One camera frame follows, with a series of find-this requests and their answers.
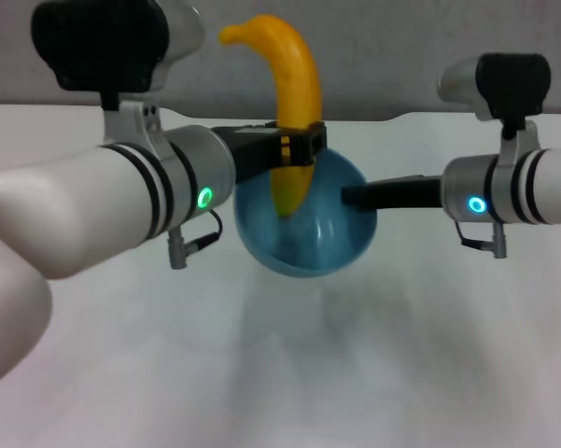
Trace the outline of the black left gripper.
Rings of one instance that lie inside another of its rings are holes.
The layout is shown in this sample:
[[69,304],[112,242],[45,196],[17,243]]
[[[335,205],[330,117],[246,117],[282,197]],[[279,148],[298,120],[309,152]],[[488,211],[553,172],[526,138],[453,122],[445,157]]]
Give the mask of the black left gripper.
[[237,184],[280,166],[313,165],[317,154],[328,147],[323,121],[306,129],[248,125],[220,126],[212,131],[231,152]]

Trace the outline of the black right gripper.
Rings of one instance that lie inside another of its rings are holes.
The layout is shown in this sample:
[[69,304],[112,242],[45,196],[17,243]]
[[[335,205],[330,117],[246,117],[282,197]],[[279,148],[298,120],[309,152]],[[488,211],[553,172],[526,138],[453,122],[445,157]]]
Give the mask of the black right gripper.
[[442,177],[410,175],[377,181],[374,187],[343,187],[341,201],[357,211],[442,208]]

